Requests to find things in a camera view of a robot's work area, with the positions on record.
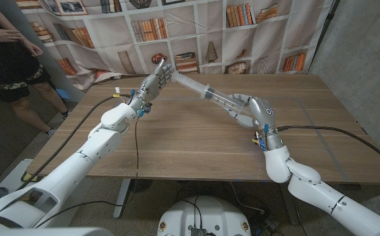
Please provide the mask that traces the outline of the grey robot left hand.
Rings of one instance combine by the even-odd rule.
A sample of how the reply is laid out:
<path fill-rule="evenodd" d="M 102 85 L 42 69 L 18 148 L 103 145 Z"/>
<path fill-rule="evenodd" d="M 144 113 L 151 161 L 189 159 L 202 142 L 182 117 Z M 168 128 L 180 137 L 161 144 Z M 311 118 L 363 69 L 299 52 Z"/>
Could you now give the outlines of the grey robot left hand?
<path fill-rule="evenodd" d="M 136 112 L 140 113 L 142 109 L 154 100 L 171 81 L 174 68 L 162 59 L 154 72 L 148 75 L 141 83 L 140 88 L 135 92 L 129 106 Z"/>

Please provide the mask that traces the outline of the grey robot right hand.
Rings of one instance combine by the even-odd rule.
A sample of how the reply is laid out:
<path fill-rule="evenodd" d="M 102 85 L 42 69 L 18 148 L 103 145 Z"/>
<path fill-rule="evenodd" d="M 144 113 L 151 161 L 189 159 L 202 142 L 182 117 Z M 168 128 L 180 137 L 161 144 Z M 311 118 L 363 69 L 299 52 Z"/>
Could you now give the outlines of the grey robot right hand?
<path fill-rule="evenodd" d="M 244 106 L 248 106 L 254 118 L 238 114 L 231 109 L 226 109 L 228 114 L 244 128 L 257 127 L 265 136 L 263 142 L 267 151 L 284 146 L 276 131 L 276 120 L 273 109 L 266 99 L 246 94 L 230 94 L 229 97 L 242 102 Z"/>

